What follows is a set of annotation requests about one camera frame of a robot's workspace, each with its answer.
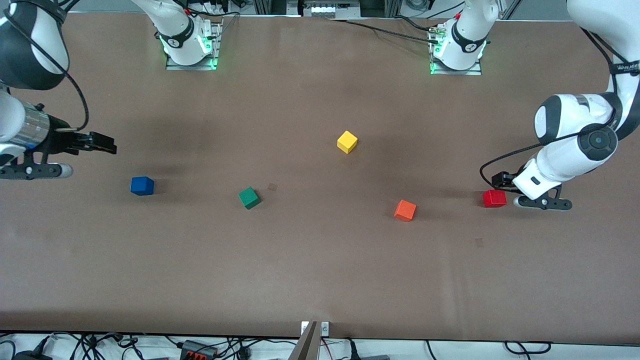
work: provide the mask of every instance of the green cube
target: green cube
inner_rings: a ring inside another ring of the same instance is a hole
[[[260,204],[260,198],[258,197],[258,194],[255,193],[255,190],[251,186],[241,191],[238,194],[238,197],[240,198],[240,201],[242,201],[242,205],[244,205],[247,210],[251,209],[257,204]]]

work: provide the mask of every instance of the white floor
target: white floor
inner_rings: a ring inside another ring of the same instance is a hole
[[[16,345],[17,351],[33,350],[40,340],[47,334],[12,334],[3,336],[1,341],[10,340]],[[180,349],[171,344],[162,336],[137,336],[140,340],[136,344],[145,360],[157,358],[169,358],[178,360]],[[220,343],[225,338],[208,337],[171,337],[173,341],[193,340],[203,344]],[[329,345],[332,359],[338,360],[351,356],[349,341],[342,339],[327,339],[327,342],[337,342]],[[360,357],[388,355],[390,360],[431,360],[425,341],[418,340],[355,340]],[[44,350],[44,354],[54,360],[70,359],[71,353],[77,344],[77,340],[68,335],[55,335],[51,338]],[[480,341],[430,341],[431,348],[437,360],[507,360],[523,359],[525,356],[516,356],[509,353],[503,343]],[[540,350],[545,347],[540,344],[524,344],[529,350]],[[252,360],[288,359],[294,345],[288,343],[268,343],[262,341],[251,347]],[[512,344],[512,349],[518,350],[518,346]],[[220,345],[219,350],[226,349]],[[98,350],[106,360],[122,358],[123,349],[114,341],[107,340],[100,343]],[[0,360],[11,360],[12,348],[9,344],[0,345]],[[83,352],[76,353],[76,359],[82,360]],[[138,360],[138,356],[131,350],[127,351],[124,360]],[[532,360],[639,360],[639,346],[600,346],[600,345],[566,345],[554,344],[549,352],[542,355],[532,355]],[[331,360],[328,352],[321,347],[319,360]]]

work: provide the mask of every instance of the brown table surface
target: brown table surface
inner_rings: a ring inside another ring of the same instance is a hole
[[[482,76],[430,75],[424,43],[322,19],[239,19],[214,72],[165,71],[142,14],[64,32],[88,130],[118,155],[0,182],[0,328],[296,336],[313,318],[335,337],[640,342],[638,134],[566,184],[569,212],[480,205],[479,166],[536,141],[542,101],[605,90],[574,24],[497,23]],[[14,94],[82,119],[67,82]]]

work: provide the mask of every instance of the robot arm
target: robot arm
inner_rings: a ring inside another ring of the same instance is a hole
[[[132,1],[152,19],[174,62],[192,65],[212,51],[209,20],[187,16],[183,7],[172,0]],[[50,90],[68,76],[69,57],[61,33],[66,15],[51,0],[12,0],[0,19],[0,85]],[[70,128],[43,108],[41,104],[22,102],[12,97],[8,89],[0,88],[0,179],[71,176],[70,166],[47,162],[50,154],[116,153],[112,138],[94,132],[77,133],[80,128]],[[35,152],[42,153],[41,163],[34,161]],[[24,161],[18,163],[21,155]]]
[[[607,39],[610,45],[606,45],[619,56],[610,65],[606,93],[553,95],[540,106],[534,128],[545,146],[516,174],[501,172],[492,178],[494,186],[514,186],[524,194],[515,199],[517,206],[570,208],[568,201],[551,203],[559,194],[550,198],[548,192],[559,192],[562,183],[605,163],[618,140],[640,124],[638,61],[628,62],[640,59],[636,2],[616,0],[603,5],[595,0],[569,0],[567,7],[580,27]]]

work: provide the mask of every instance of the yellow cube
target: yellow cube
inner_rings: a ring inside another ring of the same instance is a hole
[[[358,138],[353,136],[349,131],[345,131],[342,136],[338,138],[338,147],[340,150],[349,154],[356,144],[358,143]]]

